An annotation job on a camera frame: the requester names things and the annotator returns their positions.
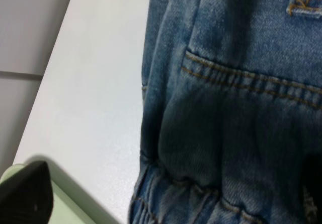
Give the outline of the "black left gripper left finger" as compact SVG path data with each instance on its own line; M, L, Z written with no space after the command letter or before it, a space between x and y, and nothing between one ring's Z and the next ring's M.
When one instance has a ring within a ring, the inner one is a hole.
M1 182L1 223L49 223L53 203L45 161L32 162Z

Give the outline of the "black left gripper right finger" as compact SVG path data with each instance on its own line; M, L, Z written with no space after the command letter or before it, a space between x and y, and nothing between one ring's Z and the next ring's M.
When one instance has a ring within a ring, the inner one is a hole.
M305 159L303 179L303 183L317 207L315 223L321 223L321 154L312 154Z

